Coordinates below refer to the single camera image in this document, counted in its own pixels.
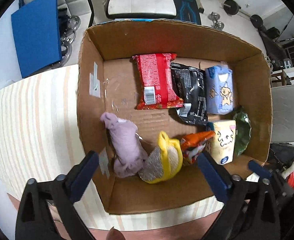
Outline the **person left hand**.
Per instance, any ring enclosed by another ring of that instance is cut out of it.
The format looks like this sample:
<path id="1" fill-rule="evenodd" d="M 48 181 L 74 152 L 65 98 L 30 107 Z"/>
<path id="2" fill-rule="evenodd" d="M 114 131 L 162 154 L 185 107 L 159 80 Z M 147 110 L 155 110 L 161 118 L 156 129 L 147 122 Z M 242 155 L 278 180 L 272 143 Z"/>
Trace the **person left hand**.
<path id="1" fill-rule="evenodd" d="M 115 228 L 111 228 L 106 236 L 106 240 L 125 240 L 125 236 Z"/>

